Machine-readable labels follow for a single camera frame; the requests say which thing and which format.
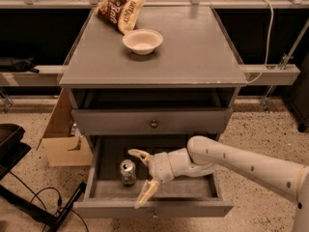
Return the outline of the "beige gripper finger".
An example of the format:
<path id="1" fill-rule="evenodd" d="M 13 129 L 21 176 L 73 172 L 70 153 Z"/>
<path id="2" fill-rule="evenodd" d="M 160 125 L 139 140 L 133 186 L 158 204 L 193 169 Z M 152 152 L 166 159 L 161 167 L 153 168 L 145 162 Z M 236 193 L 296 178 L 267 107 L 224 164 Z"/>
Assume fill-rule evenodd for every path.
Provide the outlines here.
<path id="1" fill-rule="evenodd" d="M 127 151 L 131 156 L 139 158 L 144 165 L 148 166 L 150 163 L 150 160 L 152 159 L 152 156 L 146 152 L 146 151 L 142 151 L 142 150 L 138 150 L 138 149 L 130 149 Z"/>
<path id="2" fill-rule="evenodd" d="M 156 193 L 159 186 L 160 182 L 155 179 L 152 179 L 150 181 L 146 180 L 134 204 L 134 208 L 139 209 L 143 207 L 147 203 L 147 201 Z"/>

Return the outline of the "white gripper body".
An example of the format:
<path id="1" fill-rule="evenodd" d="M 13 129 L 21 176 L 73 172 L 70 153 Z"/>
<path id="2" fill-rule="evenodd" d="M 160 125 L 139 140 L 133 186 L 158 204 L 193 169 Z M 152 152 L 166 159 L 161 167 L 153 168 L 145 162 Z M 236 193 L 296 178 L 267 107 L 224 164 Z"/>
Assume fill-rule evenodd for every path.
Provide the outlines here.
<path id="1" fill-rule="evenodd" d="M 148 164 L 150 175 L 160 183 L 171 182 L 175 176 L 167 153 L 155 154 Z"/>

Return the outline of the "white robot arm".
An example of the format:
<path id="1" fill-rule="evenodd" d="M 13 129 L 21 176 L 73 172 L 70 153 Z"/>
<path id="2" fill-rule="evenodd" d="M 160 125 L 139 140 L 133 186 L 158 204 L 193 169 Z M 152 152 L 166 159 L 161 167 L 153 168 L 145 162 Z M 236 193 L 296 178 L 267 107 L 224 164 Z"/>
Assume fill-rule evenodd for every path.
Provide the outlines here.
<path id="1" fill-rule="evenodd" d="M 293 232 L 309 232 L 309 166 L 244 151 L 204 136 L 193 136 L 184 148 L 151 155 L 138 149 L 128 153 L 140 159 L 152 179 L 142 187 L 134 207 L 139 209 L 160 185 L 179 176 L 201 177 L 218 164 L 296 204 Z"/>

